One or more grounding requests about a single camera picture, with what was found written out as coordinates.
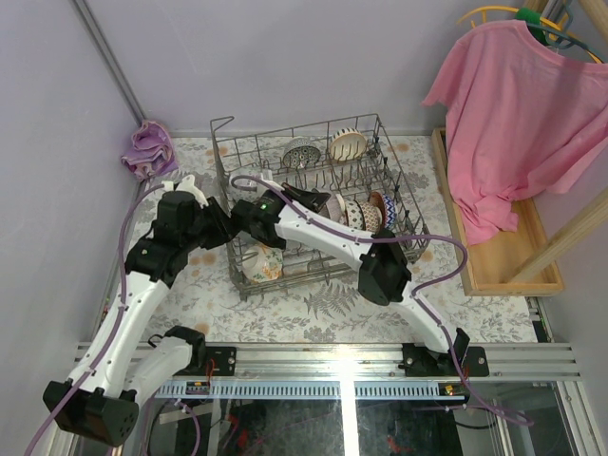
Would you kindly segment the yellow floral bowl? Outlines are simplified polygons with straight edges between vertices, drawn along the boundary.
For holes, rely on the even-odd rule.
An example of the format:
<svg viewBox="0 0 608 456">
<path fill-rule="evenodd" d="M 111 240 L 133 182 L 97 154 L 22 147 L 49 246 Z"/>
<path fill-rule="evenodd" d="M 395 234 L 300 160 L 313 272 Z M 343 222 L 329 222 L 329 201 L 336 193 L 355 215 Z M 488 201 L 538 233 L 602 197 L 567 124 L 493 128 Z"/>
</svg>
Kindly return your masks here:
<svg viewBox="0 0 608 456">
<path fill-rule="evenodd" d="M 242 257 L 242 272 L 253 283 L 274 281 L 283 275 L 283 255 L 278 248 L 257 244 Z"/>
</svg>

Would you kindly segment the black patterned bowl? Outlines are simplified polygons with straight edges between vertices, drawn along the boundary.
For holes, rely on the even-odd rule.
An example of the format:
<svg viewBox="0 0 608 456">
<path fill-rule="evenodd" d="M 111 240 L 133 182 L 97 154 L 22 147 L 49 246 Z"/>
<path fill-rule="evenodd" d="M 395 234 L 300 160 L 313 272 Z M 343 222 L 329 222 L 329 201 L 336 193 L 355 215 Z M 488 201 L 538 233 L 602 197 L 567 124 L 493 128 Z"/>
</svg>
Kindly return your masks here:
<svg viewBox="0 0 608 456">
<path fill-rule="evenodd" d="M 282 164 L 289 169 L 304 169 L 315 165 L 321 156 L 320 150 L 307 138 L 298 137 L 284 147 Z"/>
</svg>

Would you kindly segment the brown lattice patterned bowl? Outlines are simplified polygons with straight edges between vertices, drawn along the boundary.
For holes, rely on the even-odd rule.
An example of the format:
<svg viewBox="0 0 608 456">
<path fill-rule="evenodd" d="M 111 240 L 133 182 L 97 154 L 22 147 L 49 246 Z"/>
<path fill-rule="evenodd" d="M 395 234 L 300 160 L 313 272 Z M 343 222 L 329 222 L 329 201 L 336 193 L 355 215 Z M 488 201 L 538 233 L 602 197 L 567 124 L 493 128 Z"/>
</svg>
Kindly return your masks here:
<svg viewBox="0 0 608 456">
<path fill-rule="evenodd" d="M 359 202 L 363 215 L 364 229 L 377 233 L 382 228 L 382 214 L 378 207 L 368 201 Z"/>
</svg>

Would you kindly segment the red diamond patterned bowl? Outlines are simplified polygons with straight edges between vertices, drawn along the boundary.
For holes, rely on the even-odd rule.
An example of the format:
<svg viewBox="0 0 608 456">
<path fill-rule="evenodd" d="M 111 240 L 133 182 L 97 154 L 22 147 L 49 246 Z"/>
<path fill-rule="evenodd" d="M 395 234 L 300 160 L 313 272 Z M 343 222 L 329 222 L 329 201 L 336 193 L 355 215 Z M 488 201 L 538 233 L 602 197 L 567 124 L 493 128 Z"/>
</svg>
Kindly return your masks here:
<svg viewBox="0 0 608 456">
<path fill-rule="evenodd" d="M 382 194 L 376 191 L 372 191 L 369 196 L 369 203 L 377 207 L 380 211 L 385 210 L 384 199 Z"/>
</svg>

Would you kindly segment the cream bowl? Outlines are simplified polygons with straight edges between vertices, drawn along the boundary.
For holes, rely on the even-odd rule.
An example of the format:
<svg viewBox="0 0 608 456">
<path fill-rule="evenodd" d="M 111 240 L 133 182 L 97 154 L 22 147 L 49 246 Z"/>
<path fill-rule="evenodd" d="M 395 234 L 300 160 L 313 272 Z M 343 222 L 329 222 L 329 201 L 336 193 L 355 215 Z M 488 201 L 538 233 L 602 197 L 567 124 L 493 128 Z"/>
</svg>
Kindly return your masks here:
<svg viewBox="0 0 608 456">
<path fill-rule="evenodd" d="M 367 139 L 355 128 L 341 128 L 332 135 L 329 156 L 337 162 L 357 160 L 367 150 Z"/>
</svg>

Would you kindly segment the blue zigzag bowl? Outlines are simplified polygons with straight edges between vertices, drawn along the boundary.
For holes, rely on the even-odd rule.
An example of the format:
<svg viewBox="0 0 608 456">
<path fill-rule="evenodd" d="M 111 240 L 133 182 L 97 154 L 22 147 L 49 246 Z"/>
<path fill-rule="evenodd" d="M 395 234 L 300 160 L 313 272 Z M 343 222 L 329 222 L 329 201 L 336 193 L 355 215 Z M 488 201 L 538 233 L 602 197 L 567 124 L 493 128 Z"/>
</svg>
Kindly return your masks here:
<svg viewBox="0 0 608 456">
<path fill-rule="evenodd" d="M 381 194 L 381 212 L 383 223 L 387 229 L 392 229 L 397 221 L 397 209 L 394 200 L 387 194 Z"/>
</svg>

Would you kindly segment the purple striped bowl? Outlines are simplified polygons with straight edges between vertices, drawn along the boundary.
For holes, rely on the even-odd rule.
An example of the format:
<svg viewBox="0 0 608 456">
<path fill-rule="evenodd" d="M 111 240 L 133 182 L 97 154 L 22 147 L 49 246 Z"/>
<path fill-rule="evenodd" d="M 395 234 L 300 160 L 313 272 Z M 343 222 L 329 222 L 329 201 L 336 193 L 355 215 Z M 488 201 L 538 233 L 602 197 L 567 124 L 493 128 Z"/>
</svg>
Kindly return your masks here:
<svg viewBox="0 0 608 456">
<path fill-rule="evenodd" d="M 339 222 L 344 216 L 342 199 L 336 194 L 331 195 L 321 209 L 320 214 L 327 219 Z"/>
</svg>

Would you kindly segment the white bowl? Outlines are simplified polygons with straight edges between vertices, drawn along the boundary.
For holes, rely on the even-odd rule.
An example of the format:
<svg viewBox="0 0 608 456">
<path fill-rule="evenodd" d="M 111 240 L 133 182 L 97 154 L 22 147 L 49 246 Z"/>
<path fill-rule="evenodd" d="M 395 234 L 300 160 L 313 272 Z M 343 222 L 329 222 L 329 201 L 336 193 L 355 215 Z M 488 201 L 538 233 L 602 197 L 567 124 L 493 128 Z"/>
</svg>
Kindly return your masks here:
<svg viewBox="0 0 608 456">
<path fill-rule="evenodd" d="M 365 220 L 362 206 L 355 200 L 345 201 L 345 214 L 347 225 L 356 230 L 365 229 Z"/>
</svg>

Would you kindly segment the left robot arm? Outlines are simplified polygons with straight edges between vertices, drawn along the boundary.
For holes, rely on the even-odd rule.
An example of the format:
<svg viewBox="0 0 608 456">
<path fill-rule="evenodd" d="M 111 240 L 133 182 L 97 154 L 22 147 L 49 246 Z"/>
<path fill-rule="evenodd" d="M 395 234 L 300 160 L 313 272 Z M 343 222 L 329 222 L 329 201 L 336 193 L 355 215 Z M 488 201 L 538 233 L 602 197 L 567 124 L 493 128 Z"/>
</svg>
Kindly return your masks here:
<svg viewBox="0 0 608 456">
<path fill-rule="evenodd" d="M 136 366 L 130 362 L 190 253 L 212 250 L 236 235 L 216 199 L 195 190 L 165 192 L 151 229 L 151 237 L 128 251 L 119 293 L 85 356 L 65 381 L 49 382 L 43 393 L 61 430 L 110 447 L 128 439 L 143 404 L 170 377 L 209 368 L 204 334 L 183 326 L 168 330 Z"/>
</svg>

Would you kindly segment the pink t-shirt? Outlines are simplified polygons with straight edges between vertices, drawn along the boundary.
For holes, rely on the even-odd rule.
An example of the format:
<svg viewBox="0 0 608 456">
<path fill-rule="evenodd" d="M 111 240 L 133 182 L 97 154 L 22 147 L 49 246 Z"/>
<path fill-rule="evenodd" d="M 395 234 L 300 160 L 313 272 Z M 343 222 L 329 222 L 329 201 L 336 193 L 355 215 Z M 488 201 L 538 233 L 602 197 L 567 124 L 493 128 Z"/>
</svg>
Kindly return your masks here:
<svg viewBox="0 0 608 456">
<path fill-rule="evenodd" d="M 514 232 L 511 205 L 563 194 L 607 146 L 607 66 L 544 47 L 518 20 L 460 38 L 424 105 L 444 105 L 448 188 L 466 241 Z"/>
</svg>

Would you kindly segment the yellow clothes hanger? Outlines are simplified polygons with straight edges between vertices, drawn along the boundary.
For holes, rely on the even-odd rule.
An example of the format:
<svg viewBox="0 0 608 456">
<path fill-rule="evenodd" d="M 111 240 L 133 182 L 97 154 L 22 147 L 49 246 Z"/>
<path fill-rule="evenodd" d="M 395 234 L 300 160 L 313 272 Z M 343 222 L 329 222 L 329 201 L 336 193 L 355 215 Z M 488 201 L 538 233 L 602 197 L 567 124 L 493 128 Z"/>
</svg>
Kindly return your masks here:
<svg viewBox="0 0 608 456">
<path fill-rule="evenodd" d="M 555 13 L 555 20 L 545 16 L 531 7 L 514 8 L 508 6 L 488 5 L 473 9 L 457 20 L 457 24 L 468 23 L 471 29 L 489 22 L 488 14 L 493 12 L 508 13 L 509 19 L 523 22 L 529 34 L 543 47 L 555 52 L 571 48 L 581 50 L 593 63 L 605 64 L 607 59 L 593 47 L 586 44 L 570 28 L 574 22 L 571 1 L 562 1 L 558 7 L 552 7 L 549 14 Z"/>
</svg>

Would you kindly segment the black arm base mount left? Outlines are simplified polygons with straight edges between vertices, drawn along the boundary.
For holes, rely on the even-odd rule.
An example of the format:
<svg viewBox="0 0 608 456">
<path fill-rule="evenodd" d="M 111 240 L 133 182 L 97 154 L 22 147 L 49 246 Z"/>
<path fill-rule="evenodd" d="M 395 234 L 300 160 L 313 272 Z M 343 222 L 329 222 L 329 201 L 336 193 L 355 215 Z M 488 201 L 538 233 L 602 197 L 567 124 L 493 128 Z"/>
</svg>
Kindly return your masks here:
<svg viewBox="0 0 608 456">
<path fill-rule="evenodd" d="M 236 372 L 236 347 L 208 347 L 204 359 L 204 373 L 208 378 L 232 377 Z"/>
</svg>

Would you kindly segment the wooden tray frame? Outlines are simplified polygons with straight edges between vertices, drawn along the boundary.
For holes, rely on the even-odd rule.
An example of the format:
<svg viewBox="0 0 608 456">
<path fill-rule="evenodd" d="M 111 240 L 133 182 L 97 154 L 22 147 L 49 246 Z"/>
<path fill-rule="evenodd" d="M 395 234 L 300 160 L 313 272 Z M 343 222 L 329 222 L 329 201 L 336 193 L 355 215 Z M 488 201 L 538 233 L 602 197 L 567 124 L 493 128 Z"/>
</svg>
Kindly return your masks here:
<svg viewBox="0 0 608 456">
<path fill-rule="evenodd" d="M 467 244 L 462 211 L 452 199 L 447 182 L 446 130 L 432 131 L 431 142 L 436 175 L 446 205 L 454 238 Z M 461 271 L 464 292 L 468 296 L 551 296 L 563 291 L 558 265 L 553 262 L 531 279 L 511 282 L 516 269 L 546 242 L 546 234 L 534 201 L 525 199 L 512 204 L 519 216 L 515 232 L 500 232 L 489 241 L 466 247 L 468 261 Z"/>
</svg>

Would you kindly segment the corner aluminium post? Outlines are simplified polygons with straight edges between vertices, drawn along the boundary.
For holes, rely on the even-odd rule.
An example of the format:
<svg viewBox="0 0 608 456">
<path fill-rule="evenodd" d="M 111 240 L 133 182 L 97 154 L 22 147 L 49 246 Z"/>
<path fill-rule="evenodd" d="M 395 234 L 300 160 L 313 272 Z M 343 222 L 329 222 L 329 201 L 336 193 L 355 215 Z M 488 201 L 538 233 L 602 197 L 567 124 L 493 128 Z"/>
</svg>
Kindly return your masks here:
<svg viewBox="0 0 608 456">
<path fill-rule="evenodd" d="M 70 5 L 74 8 L 77 16 L 82 22 L 89 39 L 99 53 L 110 78 L 118 89 L 131 116 L 136 124 L 141 124 L 145 117 L 143 108 L 138 101 L 131 84 L 128 82 L 111 45 L 107 41 L 105 33 L 95 17 L 92 8 L 86 0 L 71 0 Z"/>
</svg>

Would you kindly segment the aluminium frame rail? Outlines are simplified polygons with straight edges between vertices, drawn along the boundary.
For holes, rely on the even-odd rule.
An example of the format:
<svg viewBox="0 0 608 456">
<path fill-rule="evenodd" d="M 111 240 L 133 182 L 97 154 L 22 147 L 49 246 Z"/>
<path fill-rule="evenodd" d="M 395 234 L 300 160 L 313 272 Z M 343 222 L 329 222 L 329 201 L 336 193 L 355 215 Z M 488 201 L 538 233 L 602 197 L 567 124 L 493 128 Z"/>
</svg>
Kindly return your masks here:
<svg viewBox="0 0 608 456">
<path fill-rule="evenodd" d="M 236 343 L 236 378 L 276 380 L 335 379 L 344 373 L 356 380 L 410 377 L 410 361 L 397 344 Z M 476 382 L 579 381 L 581 371 L 565 343 L 474 344 L 466 354 L 468 373 Z"/>
</svg>

